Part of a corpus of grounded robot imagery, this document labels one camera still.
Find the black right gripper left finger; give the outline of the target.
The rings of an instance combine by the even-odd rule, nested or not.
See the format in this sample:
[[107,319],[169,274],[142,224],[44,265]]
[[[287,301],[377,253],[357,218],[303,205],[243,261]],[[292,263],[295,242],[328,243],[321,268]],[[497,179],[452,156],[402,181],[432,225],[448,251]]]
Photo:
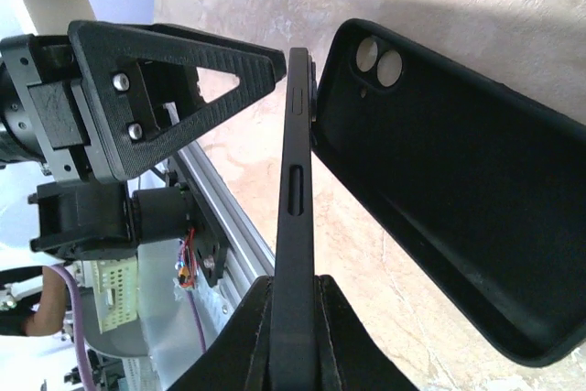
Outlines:
[[272,277],[250,287],[210,349],[170,388],[268,390]]

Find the black phone case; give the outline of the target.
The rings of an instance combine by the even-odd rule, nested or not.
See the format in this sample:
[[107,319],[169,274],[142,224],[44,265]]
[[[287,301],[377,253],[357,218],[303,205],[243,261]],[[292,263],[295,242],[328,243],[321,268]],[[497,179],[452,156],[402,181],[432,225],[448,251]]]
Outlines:
[[374,22],[338,28],[317,157],[478,332],[543,367],[585,340],[585,128]]

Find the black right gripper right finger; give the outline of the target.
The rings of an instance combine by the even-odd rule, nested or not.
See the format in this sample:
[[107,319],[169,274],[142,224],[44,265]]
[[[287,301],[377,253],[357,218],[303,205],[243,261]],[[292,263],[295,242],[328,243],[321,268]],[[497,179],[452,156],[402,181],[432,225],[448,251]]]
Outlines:
[[377,347],[329,275],[315,277],[319,390],[415,390]]

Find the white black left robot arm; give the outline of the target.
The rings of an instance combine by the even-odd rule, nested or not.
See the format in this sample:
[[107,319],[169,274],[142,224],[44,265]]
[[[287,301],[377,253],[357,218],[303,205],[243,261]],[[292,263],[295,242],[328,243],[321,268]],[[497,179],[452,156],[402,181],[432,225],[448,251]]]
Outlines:
[[133,256],[180,238],[202,211],[177,187],[130,196],[126,183],[274,91],[283,52],[171,25],[74,20],[56,35],[1,42],[3,165],[46,164],[35,252],[62,260]]

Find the black phone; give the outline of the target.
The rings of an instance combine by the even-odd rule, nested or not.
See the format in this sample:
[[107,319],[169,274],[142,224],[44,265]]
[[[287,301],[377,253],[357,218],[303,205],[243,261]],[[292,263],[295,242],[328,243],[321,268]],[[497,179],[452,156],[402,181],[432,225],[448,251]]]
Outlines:
[[310,148],[314,75],[307,49],[291,49],[288,61],[268,372],[273,390],[313,390],[318,363]]

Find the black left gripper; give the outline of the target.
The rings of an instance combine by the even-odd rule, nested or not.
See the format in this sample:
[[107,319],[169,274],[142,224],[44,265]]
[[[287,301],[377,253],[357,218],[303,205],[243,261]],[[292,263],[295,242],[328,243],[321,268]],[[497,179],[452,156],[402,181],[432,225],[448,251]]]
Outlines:
[[1,166],[134,179],[275,90],[284,53],[166,24],[1,40]]

